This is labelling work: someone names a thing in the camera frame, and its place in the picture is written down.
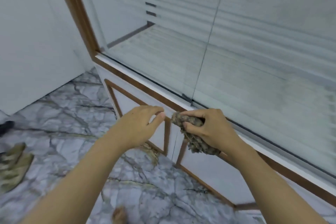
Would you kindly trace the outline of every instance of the hand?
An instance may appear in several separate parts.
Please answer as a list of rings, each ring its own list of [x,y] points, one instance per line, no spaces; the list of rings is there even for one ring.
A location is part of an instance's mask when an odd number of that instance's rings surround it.
[[[135,107],[123,115],[104,135],[104,138],[117,143],[124,151],[138,147],[152,137],[165,119],[166,114],[163,111],[163,108],[159,106]],[[149,123],[153,115],[157,116]]]
[[[205,123],[201,127],[196,127],[189,122],[184,122],[183,126],[187,132],[201,137],[208,145],[223,151],[230,157],[240,149],[242,143],[245,144],[220,109],[200,109],[181,114],[204,118]]]

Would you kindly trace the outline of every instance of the person's left hand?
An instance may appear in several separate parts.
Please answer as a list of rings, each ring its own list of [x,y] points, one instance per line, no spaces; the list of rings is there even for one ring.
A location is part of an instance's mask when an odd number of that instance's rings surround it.
[[[124,151],[140,146],[152,137],[166,114],[159,106],[141,105],[133,108],[113,125],[103,136],[111,143],[116,143]]]

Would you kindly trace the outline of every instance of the glass panel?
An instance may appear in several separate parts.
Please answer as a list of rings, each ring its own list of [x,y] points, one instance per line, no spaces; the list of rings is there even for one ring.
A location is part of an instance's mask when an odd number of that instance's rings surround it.
[[[191,99],[219,1],[89,0],[87,9],[103,53]]]
[[[336,175],[335,11],[221,0],[193,99]]]

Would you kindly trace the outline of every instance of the black object on floor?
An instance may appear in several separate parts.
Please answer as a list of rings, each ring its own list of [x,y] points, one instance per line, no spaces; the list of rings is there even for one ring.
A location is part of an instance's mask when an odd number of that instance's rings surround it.
[[[6,121],[4,124],[0,125],[0,136],[3,136],[5,133],[7,133],[11,128],[14,127],[15,122],[9,120]]]

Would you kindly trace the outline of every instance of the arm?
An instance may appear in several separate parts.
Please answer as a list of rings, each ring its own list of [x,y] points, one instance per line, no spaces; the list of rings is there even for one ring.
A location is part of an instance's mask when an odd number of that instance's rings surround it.
[[[156,113],[159,114],[149,123]],[[164,118],[163,108],[158,106],[139,106],[125,114],[33,208],[22,224],[85,223],[118,158],[145,143]]]
[[[189,133],[220,149],[240,171],[268,224],[326,224],[327,222],[304,201],[248,144],[233,130],[219,109],[183,112],[205,118],[202,127],[185,122]]]

